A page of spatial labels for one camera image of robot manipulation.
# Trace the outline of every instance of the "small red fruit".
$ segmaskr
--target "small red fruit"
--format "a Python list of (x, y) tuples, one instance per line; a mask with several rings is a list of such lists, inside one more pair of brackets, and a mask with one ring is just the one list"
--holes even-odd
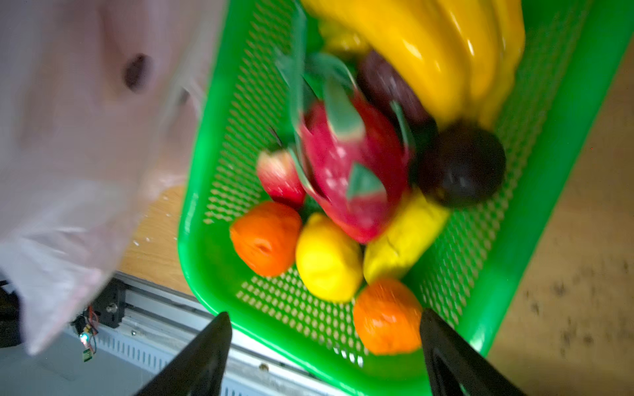
[(273, 201), (293, 209), (299, 209), (304, 205), (306, 191), (297, 177), (295, 164), (288, 150), (260, 152), (256, 174)]

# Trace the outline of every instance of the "grey floor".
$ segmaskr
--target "grey floor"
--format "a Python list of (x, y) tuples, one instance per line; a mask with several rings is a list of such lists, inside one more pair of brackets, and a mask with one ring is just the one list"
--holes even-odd
[(82, 351), (79, 340), (68, 334), (36, 357), (22, 346), (0, 349), (0, 394), (127, 396), (153, 377), (107, 352), (84, 363)]

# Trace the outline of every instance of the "orange fruit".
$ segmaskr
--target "orange fruit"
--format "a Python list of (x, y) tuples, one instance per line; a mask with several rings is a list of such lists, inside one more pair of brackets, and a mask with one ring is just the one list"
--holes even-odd
[(363, 345), (375, 355), (408, 354), (422, 347), (416, 296), (395, 279), (379, 279), (359, 294), (354, 327)]
[(233, 248), (260, 276), (279, 276), (293, 266), (302, 219), (292, 208), (267, 201), (229, 228)]

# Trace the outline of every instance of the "plastic bag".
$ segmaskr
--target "plastic bag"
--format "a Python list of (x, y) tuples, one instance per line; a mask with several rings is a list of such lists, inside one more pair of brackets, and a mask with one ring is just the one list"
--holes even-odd
[(0, 271), (36, 354), (184, 182), (224, 0), (0, 4)]

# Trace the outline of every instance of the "screw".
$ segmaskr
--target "screw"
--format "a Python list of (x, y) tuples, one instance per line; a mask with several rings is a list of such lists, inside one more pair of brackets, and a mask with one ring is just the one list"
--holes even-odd
[(109, 312), (111, 314), (114, 314), (117, 309), (119, 309), (119, 307), (117, 306), (117, 304), (111, 302), (110, 304), (108, 304), (108, 306), (106, 307), (106, 312)]

